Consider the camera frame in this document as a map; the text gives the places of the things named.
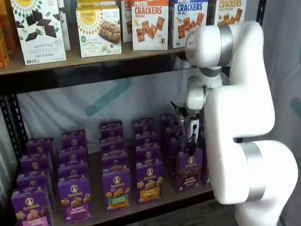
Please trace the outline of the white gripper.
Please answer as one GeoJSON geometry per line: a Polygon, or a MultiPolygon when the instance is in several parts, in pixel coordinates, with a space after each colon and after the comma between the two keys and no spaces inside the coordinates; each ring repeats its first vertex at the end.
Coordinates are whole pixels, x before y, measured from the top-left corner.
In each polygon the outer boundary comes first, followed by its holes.
{"type": "Polygon", "coordinates": [[[188,141],[198,141],[203,129],[202,119],[200,117],[188,118],[187,139],[188,141]]]}

